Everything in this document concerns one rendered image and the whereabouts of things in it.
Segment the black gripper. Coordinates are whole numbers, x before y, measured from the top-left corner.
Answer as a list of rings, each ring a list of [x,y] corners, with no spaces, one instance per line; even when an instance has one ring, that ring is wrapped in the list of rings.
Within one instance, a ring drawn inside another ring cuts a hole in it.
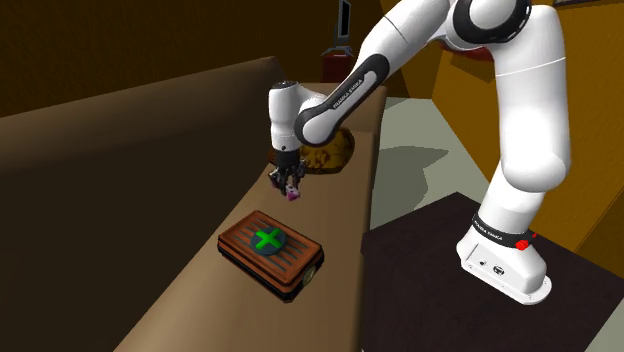
[[[282,194],[285,193],[284,172],[287,170],[291,170],[291,185],[294,188],[299,187],[301,179],[306,174],[306,162],[301,157],[298,149],[291,151],[275,150],[274,164],[277,168],[268,174],[274,188],[278,189]]]

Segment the brown patterned round bowl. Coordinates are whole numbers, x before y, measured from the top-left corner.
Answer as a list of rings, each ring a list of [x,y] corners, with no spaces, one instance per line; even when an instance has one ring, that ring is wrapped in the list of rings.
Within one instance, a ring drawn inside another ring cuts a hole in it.
[[[300,157],[306,163],[305,174],[323,175],[339,173],[350,161],[355,148],[355,138],[348,128],[341,127],[333,139],[321,147],[302,145]]]

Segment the blue disc with green cross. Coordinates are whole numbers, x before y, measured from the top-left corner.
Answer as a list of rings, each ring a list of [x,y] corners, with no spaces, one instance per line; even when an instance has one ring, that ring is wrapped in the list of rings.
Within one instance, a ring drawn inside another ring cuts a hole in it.
[[[261,228],[253,234],[250,246],[256,254],[271,256],[284,247],[286,238],[286,233],[278,227]]]

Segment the brown slatted wooden box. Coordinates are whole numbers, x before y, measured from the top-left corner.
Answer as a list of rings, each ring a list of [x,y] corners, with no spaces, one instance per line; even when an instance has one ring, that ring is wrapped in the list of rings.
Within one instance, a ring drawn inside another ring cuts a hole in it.
[[[286,233],[284,247],[271,256],[256,254],[250,246],[261,228],[278,227]],[[283,302],[293,301],[322,267],[322,246],[255,210],[218,236],[217,248],[227,258]]]

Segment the red cabinet with monitor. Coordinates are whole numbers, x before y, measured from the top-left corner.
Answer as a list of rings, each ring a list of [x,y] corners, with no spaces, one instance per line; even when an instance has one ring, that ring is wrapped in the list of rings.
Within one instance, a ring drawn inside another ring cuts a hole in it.
[[[321,54],[323,83],[341,82],[350,72],[354,57],[349,45],[351,9],[349,0],[338,0],[338,19],[334,26],[333,44]]]

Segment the dark robot stand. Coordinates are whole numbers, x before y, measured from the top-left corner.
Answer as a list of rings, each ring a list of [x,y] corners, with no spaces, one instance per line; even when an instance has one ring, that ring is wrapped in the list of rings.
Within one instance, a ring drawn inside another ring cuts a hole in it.
[[[456,244],[477,202],[455,192],[362,240],[365,352],[584,352],[624,279],[538,237],[554,287],[522,305],[463,270]]]

